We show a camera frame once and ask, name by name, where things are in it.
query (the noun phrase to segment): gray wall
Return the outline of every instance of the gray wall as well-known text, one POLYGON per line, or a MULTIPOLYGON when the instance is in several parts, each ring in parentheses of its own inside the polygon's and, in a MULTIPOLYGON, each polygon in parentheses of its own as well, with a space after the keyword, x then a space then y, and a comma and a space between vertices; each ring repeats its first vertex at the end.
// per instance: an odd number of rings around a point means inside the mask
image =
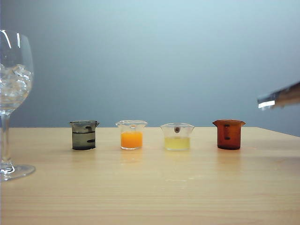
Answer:
POLYGON ((2 0, 1 26, 35 63, 14 127, 234 118, 300 136, 299 105, 256 103, 300 80, 298 0, 2 0))

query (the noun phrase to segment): glass stem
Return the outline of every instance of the glass stem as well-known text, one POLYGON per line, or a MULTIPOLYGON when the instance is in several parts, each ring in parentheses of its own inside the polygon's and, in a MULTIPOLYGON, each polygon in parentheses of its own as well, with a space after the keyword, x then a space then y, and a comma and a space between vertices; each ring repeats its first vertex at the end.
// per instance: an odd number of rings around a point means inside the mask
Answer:
POLYGON ((1 166, 11 164, 11 156, 9 151, 8 142, 8 131, 9 131, 9 115, 1 114, 1 136, 0 136, 0 152, 1 152, 1 166))

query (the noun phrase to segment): small beaker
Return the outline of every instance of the small beaker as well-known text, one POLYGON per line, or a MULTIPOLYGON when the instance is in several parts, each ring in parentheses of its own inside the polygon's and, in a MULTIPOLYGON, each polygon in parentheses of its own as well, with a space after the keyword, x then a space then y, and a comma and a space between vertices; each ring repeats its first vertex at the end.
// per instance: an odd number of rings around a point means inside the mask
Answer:
POLYGON ((187 123, 167 123, 160 128, 165 135, 165 149, 188 150, 190 148, 190 134, 194 126, 187 123))
POLYGON ((121 128, 121 148, 134 150, 143 145, 143 128, 148 123, 143 120, 121 120, 116 126, 121 128))
POLYGON ((240 149, 240 130, 246 123, 241 120, 216 120, 217 146, 220 149, 240 149))
POLYGON ((95 130, 100 123, 96 120, 70 122, 72 127, 72 149, 87 150, 95 148, 95 130))

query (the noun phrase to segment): orange liquid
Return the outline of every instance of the orange liquid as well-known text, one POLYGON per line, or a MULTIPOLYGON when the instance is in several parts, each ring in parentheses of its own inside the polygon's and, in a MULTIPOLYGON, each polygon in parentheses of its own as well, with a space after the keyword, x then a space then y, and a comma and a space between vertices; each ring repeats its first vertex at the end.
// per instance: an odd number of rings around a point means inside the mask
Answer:
POLYGON ((137 148, 143 145, 143 133, 140 131, 126 131, 121 133, 121 147, 137 148))

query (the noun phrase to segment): red-brown beaker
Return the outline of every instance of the red-brown beaker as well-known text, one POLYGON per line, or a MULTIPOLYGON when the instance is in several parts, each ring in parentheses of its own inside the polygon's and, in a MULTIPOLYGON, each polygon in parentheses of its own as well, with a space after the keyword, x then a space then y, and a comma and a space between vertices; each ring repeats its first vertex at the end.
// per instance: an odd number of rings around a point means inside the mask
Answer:
POLYGON ((216 120, 217 147, 220 149, 240 149, 240 130, 246 123, 240 120, 216 120))

